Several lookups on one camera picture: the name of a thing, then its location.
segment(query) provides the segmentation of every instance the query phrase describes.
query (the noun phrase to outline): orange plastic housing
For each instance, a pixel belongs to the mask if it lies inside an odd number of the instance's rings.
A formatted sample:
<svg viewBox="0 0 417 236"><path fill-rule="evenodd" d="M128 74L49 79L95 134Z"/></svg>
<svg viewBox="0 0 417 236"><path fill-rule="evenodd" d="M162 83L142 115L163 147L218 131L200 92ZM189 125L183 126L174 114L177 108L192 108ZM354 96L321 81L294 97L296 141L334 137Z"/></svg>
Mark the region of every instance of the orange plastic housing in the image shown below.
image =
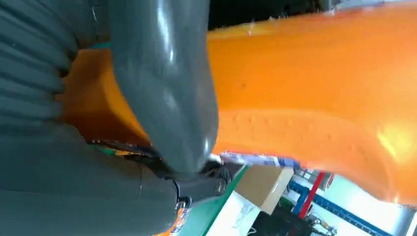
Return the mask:
<svg viewBox="0 0 417 236"><path fill-rule="evenodd" d="M416 22L411 2L209 32L214 152L289 156L417 204ZM66 83L65 119L86 138L148 143L109 50L80 52Z"/></svg>

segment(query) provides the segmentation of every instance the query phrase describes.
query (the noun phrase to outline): bolt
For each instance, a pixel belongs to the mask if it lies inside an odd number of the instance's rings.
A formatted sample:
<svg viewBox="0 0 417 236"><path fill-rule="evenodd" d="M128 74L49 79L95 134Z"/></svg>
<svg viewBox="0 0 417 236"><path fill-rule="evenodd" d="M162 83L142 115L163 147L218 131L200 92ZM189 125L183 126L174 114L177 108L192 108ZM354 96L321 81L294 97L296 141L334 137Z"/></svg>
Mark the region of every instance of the bolt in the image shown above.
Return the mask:
<svg viewBox="0 0 417 236"><path fill-rule="evenodd" d="M225 181L220 181L216 185L216 193L218 195L222 195L224 192L226 192L226 182Z"/></svg>
<svg viewBox="0 0 417 236"><path fill-rule="evenodd" d="M185 202L184 201L177 202L177 204L175 205L175 211L179 211L182 208L185 208Z"/></svg>

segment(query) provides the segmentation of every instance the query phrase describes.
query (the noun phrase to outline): blue metal frame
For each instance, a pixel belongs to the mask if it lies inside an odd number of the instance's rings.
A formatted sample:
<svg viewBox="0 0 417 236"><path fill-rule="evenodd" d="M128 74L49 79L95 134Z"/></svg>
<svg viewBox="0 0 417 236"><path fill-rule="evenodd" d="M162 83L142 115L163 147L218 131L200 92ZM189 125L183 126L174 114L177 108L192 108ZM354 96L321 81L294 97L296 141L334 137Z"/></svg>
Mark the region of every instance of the blue metal frame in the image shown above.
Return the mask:
<svg viewBox="0 0 417 236"><path fill-rule="evenodd" d="M308 189L308 188L302 189L299 192L300 196L299 196L299 198L297 200L297 203L294 206L293 211L292 211L294 215L299 215L299 213L301 211L301 208L302 208L302 205L304 205L304 202L307 199L307 196L308 196L309 192L310 192L310 189Z"/></svg>
<svg viewBox="0 0 417 236"><path fill-rule="evenodd" d="M308 189L307 187L304 187L301 184L294 182L292 180L288 184L288 187L300 194L304 194L306 191L310 191L310 189ZM340 218L344 219L345 221L351 223L352 225L358 227L359 229L367 232L368 234L372 236L392 236L389 233L372 225L371 223L365 221L364 219L359 218L353 213L345 210L344 208L338 206L337 204L332 203L331 201L323 198L320 195L316 194L314 196L313 202L316 205L330 211L331 213L339 216Z"/></svg>

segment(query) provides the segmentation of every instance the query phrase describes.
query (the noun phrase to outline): cardboard box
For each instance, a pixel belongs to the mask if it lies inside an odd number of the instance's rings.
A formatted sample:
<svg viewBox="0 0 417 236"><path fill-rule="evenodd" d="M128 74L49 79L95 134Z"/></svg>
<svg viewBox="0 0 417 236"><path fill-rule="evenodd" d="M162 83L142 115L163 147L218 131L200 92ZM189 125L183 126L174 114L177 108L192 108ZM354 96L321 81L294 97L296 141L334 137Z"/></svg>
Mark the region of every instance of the cardboard box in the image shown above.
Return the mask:
<svg viewBox="0 0 417 236"><path fill-rule="evenodd" d="M272 214L293 174L291 168L252 166L235 190L262 211Z"/></svg>

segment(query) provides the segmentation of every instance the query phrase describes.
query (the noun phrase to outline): red pole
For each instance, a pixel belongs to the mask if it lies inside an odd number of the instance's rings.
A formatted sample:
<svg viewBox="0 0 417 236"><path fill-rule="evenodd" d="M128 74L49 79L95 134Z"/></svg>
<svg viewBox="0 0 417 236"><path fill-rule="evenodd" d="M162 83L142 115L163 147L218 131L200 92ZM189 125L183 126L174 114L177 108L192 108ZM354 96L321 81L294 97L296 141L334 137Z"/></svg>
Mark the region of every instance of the red pole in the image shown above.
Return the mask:
<svg viewBox="0 0 417 236"><path fill-rule="evenodd" d="M325 176L324 172L320 172L319 175L317 176L317 179L314 182L313 187L311 188L310 192L308 193L307 199L305 200L304 205L302 205L301 211L298 215L301 219L305 218L308 208L310 207L311 202L313 201L314 196L316 195L317 189L319 188L320 183L322 182L324 176Z"/></svg>

